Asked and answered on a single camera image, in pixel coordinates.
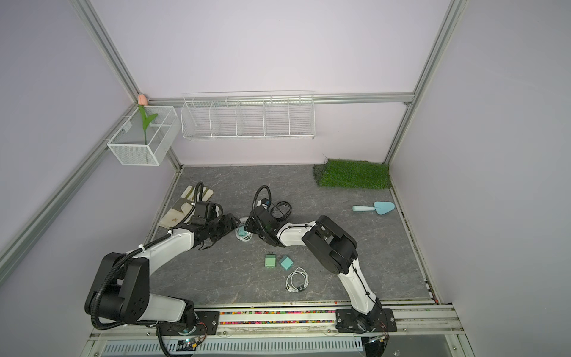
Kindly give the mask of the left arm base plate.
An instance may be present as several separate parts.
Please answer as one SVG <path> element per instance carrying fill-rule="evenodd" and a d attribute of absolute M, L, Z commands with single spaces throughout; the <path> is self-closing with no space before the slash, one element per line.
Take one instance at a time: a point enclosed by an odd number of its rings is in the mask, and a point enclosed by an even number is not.
<path fill-rule="evenodd" d="M 220 311 L 195 311 L 180 322 L 161 322 L 162 336 L 214 336 L 219 325 Z"/>

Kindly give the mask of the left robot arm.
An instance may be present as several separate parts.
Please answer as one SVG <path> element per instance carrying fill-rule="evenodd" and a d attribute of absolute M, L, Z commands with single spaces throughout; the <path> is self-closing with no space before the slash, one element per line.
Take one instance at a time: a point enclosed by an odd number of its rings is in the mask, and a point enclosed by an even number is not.
<path fill-rule="evenodd" d="M 84 305 L 92 326 L 110 330 L 125 324 L 178 324 L 190 331 L 200 321 L 191 300 L 150 292 L 150 278 L 172 259 L 205 241 L 216 243 L 239 227 L 240 220 L 221 205 L 197 202 L 185 217 L 160 239 L 128 253 L 113 252 L 101 261 Z"/>

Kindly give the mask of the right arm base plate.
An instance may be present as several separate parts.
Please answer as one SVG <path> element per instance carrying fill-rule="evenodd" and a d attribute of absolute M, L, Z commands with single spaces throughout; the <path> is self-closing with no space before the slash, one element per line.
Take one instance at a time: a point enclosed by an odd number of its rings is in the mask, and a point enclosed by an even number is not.
<path fill-rule="evenodd" d="M 394 333 L 398 330 L 392 309 L 373 310 L 368 315 L 353 308 L 336 309 L 335 328 L 339 333 Z"/>

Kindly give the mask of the clear round pouch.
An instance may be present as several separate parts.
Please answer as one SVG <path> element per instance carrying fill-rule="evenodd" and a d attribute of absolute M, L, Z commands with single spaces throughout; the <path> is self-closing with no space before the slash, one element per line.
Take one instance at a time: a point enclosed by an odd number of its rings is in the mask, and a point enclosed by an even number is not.
<path fill-rule="evenodd" d="M 236 238 L 242 242 L 250 241 L 253 236 L 251 232 L 245 230 L 245 225 L 247 221 L 248 217 L 242 217 L 239 221 L 238 228 L 234 231 Z"/>

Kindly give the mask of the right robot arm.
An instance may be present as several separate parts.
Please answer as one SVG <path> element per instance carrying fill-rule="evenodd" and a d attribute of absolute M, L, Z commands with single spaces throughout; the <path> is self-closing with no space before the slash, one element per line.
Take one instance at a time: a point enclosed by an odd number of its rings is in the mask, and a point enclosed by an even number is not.
<path fill-rule="evenodd" d="M 371 331 L 381 324 L 382 303 L 362 274 L 358 244 L 329 217 L 321 216 L 310 223 L 285 223 L 257 207 L 251 211 L 245 230 L 275 247 L 308 248 L 327 271 L 339 277 L 349 296 L 351 312 L 363 326 L 358 331 Z"/>

